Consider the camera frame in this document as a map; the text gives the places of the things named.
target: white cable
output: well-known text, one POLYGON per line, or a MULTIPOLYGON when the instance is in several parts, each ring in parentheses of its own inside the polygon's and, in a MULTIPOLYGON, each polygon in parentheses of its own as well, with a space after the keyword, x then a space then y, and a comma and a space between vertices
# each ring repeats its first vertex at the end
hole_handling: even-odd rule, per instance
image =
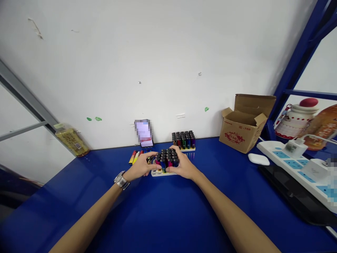
POLYGON ((330 142, 330 143, 332 143, 332 144, 337 145, 337 141, 324 139, 324 138, 319 137, 319 136, 316 136, 316 135, 303 135, 303 136, 301 137, 301 139, 304 140, 304 138, 307 137, 307 136, 312 136, 312 137, 315 137, 315 138, 317 138, 317 139, 324 140, 324 141, 327 141, 327 142, 330 142))
POLYGON ((332 227, 326 226, 325 228, 330 232, 330 234, 331 234, 335 239, 337 239, 337 233, 336 233, 336 231, 335 231, 332 227))

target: plastic bottle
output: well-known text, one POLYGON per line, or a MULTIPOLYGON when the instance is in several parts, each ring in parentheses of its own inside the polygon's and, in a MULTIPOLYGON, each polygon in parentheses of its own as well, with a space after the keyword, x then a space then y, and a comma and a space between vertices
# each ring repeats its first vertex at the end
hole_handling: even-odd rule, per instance
POLYGON ((54 125, 56 137, 63 142, 77 157, 85 156, 89 153, 88 146, 81 140, 73 128, 66 128, 64 124, 54 125))
MULTIPOLYGON (((325 139, 330 139, 335 135, 337 130, 337 104, 330 106, 321 111, 313 120, 309 122, 309 125, 299 137, 306 134, 313 134, 325 139)), ((326 142, 317 139, 312 136, 307 136, 305 139, 305 145, 309 150, 321 150, 325 147, 326 142)))

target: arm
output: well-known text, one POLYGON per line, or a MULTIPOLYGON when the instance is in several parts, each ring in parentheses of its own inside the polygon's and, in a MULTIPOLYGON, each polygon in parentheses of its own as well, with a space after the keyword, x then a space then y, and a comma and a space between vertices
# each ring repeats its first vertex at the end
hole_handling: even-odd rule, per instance
MULTIPOLYGON (((156 164, 148 165, 146 158, 156 152, 141 154, 135 164, 124 173, 126 181, 148 175, 150 170, 161 168, 156 164)), ((80 253, 85 252, 92 239, 107 217, 114 202, 121 194, 122 188, 114 184, 52 247, 49 253, 80 253)))
POLYGON ((180 151, 179 147, 171 146, 170 148, 176 150, 179 166, 169 167, 166 170, 191 179, 199 186, 238 253, 280 253, 280 250, 263 231, 219 191, 180 151))

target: hand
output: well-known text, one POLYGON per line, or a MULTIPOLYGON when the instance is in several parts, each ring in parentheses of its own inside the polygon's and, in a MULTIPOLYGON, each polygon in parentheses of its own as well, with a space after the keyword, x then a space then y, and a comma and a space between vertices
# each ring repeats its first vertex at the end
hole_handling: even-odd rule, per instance
POLYGON ((178 159, 179 166, 178 167, 168 167, 166 168, 167 172, 174 172, 184 178, 191 179, 193 181, 201 175, 202 173, 198 170, 189 160, 186 154, 183 154, 178 146, 170 146, 171 149, 175 149, 178 159))
POLYGON ((143 175, 147 176, 151 170, 161 169, 161 166, 158 164, 147 164, 146 158, 155 156, 156 154, 157 152, 141 154, 134 165, 132 165, 131 168, 129 168, 129 170, 124 173, 124 179, 128 182, 131 182, 132 180, 135 180, 143 175))

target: phone screen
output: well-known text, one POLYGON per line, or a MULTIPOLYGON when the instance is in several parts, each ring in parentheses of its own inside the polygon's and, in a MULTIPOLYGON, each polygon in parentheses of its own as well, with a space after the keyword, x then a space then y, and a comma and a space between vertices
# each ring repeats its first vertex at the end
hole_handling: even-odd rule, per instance
POLYGON ((148 119, 135 120, 134 125, 137 131, 140 146, 142 148, 152 147, 153 140, 150 121, 148 119))

